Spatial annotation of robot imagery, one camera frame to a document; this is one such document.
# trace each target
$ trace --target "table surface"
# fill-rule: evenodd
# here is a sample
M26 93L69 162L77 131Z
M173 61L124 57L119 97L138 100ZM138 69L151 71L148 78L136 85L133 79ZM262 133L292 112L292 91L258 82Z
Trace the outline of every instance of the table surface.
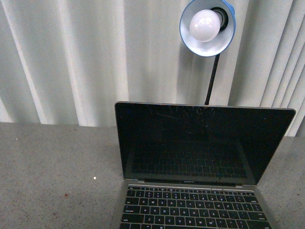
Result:
M115 127L0 123L0 146L0 228L110 228L123 182ZM281 228L304 228L305 138L282 140L258 188Z

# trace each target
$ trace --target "gray countertop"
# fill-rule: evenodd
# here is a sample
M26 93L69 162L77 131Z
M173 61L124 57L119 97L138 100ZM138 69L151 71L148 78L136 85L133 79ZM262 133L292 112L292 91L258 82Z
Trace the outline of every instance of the gray countertop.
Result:
M114 127L0 123L0 170L1 229L110 228L123 181ZM305 138L283 139L258 188L281 228L305 228Z

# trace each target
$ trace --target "blue lamp shade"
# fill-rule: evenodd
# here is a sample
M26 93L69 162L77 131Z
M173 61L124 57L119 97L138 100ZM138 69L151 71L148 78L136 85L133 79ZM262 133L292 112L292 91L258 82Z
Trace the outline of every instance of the blue lamp shade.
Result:
M201 42L195 39L190 32L190 24L194 15L202 10L214 10L217 12L217 9L227 14L226 27L220 29L216 37L208 42ZM223 52L231 43L235 29L236 20L234 8L225 0L193 0L186 6L180 19L180 35L182 41L186 47L199 56L209 57Z

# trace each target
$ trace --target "granite countertop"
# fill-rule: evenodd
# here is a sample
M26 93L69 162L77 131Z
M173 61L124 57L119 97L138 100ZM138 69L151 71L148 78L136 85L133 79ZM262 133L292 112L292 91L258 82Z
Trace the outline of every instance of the granite countertop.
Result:
M0 170L1 229L110 228L115 127L0 123ZM281 228L304 228L305 138L283 139L258 188Z

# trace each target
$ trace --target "scratched screen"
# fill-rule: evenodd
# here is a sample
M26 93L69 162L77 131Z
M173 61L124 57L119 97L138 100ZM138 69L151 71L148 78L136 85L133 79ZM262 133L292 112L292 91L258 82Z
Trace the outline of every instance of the scratched screen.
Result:
M126 179L257 184L295 114L292 109L119 102Z

